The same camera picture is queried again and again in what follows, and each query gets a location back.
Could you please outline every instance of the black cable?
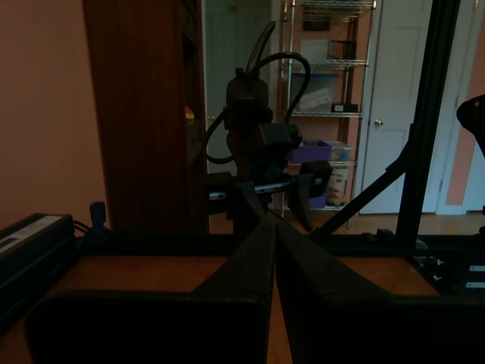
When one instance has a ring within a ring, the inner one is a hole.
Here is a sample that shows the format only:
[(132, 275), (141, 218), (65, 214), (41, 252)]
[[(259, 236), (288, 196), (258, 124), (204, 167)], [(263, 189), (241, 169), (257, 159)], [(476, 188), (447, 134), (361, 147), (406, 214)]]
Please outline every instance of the black cable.
[[(264, 58), (263, 60), (259, 61), (253, 67), (253, 69), (251, 69), (250, 74), (258, 72), (262, 67), (264, 67), (268, 63), (271, 63), (272, 61), (276, 61), (278, 59), (285, 59), (285, 58), (296, 59), (297, 61), (300, 61), (303, 64), (303, 67), (305, 69), (305, 79), (303, 80), (302, 87), (300, 87), (300, 90), (298, 91), (293, 102), (291, 103), (288, 110), (286, 111), (285, 124), (288, 124), (289, 119), (291, 118), (291, 114), (293, 113), (293, 110), (295, 109), (296, 105), (302, 98), (303, 93), (305, 93), (305, 90), (308, 84), (310, 83), (311, 68), (307, 59), (302, 55), (300, 55), (299, 53), (295, 53), (295, 52), (276, 53), (274, 55), (270, 55)], [(241, 150), (239, 150), (237, 153), (234, 153), (234, 155), (231, 155), (226, 158), (214, 158), (207, 153), (207, 145), (209, 143), (209, 140), (211, 139), (211, 136), (216, 130), (216, 128), (219, 126), (220, 123), (222, 123), (223, 120), (224, 120), (224, 112), (221, 112), (219, 116), (215, 119), (215, 121), (212, 123), (212, 125), (207, 129), (207, 133), (205, 134), (205, 140), (204, 140), (205, 154), (207, 155), (207, 160), (214, 163), (215, 165), (225, 165), (226, 163), (232, 162), (241, 153)]]
[(84, 229), (82, 229), (81, 227), (79, 227), (79, 226), (77, 226), (77, 225), (74, 225), (74, 229), (76, 229), (76, 230), (80, 231), (80, 232), (81, 232), (81, 233), (83, 233), (83, 234), (85, 234), (85, 233), (87, 233), (87, 232), (88, 232), (88, 230), (84, 230)]
[(288, 107), (288, 110), (286, 111), (285, 124), (288, 124), (289, 119), (291, 118), (291, 114), (293, 113), (293, 110), (295, 110), (296, 105), (298, 104), (298, 102), (302, 98), (308, 84), (310, 83), (311, 68), (310, 68), (310, 64), (308, 63), (307, 59), (305, 57), (303, 57), (302, 55), (300, 55), (299, 53), (280, 52), (280, 53), (276, 53), (274, 55), (270, 55), (270, 56), (262, 59), (261, 61), (259, 61), (259, 63), (257, 63), (256, 66), (254, 66), (253, 69), (251, 69), (250, 73), (258, 72), (263, 66), (265, 66), (268, 63), (271, 63), (272, 61), (276, 61), (278, 59), (285, 59), (285, 58), (296, 59), (301, 64), (303, 64), (303, 67), (305, 69), (305, 79), (303, 80), (302, 87), (300, 87), (300, 90), (298, 91), (294, 100), (292, 101), (291, 105)]
[(276, 21), (271, 21), (259, 36), (258, 41), (256, 42), (255, 47), (252, 49), (251, 55), (249, 56), (248, 64), (246, 65), (246, 73), (248, 73), (249, 70), (251, 70), (252, 61), (256, 56), (256, 53), (258, 53), (258, 57), (256, 58), (255, 64), (258, 64), (263, 54), (264, 47), (266, 46), (266, 43), (268, 43), (268, 40), (270, 39), (270, 36), (273, 33), (275, 26), (276, 26)]
[(211, 155), (209, 155), (209, 153), (207, 153), (207, 145), (209, 143), (209, 140), (211, 139), (212, 134), (215, 132), (219, 124), (222, 123), (223, 121), (224, 121), (224, 112), (222, 111), (219, 114), (219, 116), (214, 120), (214, 122), (211, 124), (211, 126), (207, 129), (207, 133), (205, 133), (205, 139), (204, 139), (205, 154), (207, 155), (207, 160), (214, 163), (215, 165), (225, 165), (226, 163), (232, 162), (237, 157), (237, 155), (230, 155), (229, 157), (225, 157), (225, 158), (214, 158)]
[(77, 224), (77, 225), (81, 226), (82, 228), (85, 228), (86, 230), (89, 230), (89, 229), (90, 229), (90, 227), (89, 227), (88, 225), (83, 224), (81, 221), (78, 221), (78, 220), (73, 220), (73, 223), (74, 223), (75, 225)]
[(282, 222), (286, 222), (287, 224), (290, 224), (287, 220), (285, 220), (285, 218), (283, 216), (279, 216), (278, 213), (276, 211), (274, 211), (273, 209), (268, 209), (268, 212), (274, 216), (276, 216), (277, 218), (279, 218)]

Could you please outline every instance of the black metal frame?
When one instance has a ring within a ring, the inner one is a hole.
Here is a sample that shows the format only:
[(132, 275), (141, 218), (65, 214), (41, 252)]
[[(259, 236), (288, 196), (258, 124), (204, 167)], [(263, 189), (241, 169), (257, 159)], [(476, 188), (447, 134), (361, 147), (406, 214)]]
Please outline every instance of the black metal frame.
[(401, 155), (341, 212), (313, 231), (311, 238), (314, 241), (323, 243), (405, 173), (395, 242), (400, 246), (416, 245), (459, 7), (460, 0), (433, 2), (415, 119)]
[(415, 127), (410, 139), (413, 168), (406, 172), (396, 229), (396, 241), (400, 245), (415, 245), (418, 237), (459, 8), (460, 0), (435, 0), (431, 9)]

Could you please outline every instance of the baseboard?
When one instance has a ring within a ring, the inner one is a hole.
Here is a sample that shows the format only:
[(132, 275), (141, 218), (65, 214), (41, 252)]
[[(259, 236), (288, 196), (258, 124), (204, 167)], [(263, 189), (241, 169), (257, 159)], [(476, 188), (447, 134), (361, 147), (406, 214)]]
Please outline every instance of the baseboard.
[(436, 209), (437, 215), (465, 215), (467, 210), (464, 206), (442, 206)]

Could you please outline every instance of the label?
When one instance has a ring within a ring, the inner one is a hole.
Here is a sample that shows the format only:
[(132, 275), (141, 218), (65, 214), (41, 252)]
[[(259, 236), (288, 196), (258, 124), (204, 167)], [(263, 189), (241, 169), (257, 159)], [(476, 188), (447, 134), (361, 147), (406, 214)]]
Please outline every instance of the label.
[(485, 265), (470, 265), (470, 271), (485, 271)]
[(330, 95), (330, 89), (324, 87), (323, 89), (302, 96), (298, 105), (300, 111), (308, 111), (323, 104), (330, 104), (331, 102), (332, 96)]
[(485, 288), (485, 282), (468, 282), (467, 288)]
[(0, 239), (0, 253), (3, 253), (5, 250), (8, 250), (13, 246), (16, 246), (23, 240), (31, 237), (35, 233), (38, 233), (43, 228), (48, 227), (50, 224), (53, 224), (61, 218), (62, 216), (44, 216), (43, 218), (34, 221), (32, 224), (22, 227), (19, 231), (15, 231), (13, 234)]

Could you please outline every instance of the purple bin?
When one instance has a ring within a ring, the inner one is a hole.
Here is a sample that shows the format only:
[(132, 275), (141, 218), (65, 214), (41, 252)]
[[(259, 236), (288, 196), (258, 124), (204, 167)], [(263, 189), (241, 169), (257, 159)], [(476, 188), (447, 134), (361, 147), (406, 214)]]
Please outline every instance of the purple bin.
[(321, 140), (304, 140), (303, 143), (311, 142), (310, 146), (299, 146), (291, 152), (291, 162), (315, 162), (328, 161), (332, 155), (332, 146)]
[(327, 204), (328, 193), (310, 199), (310, 209), (322, 209)]

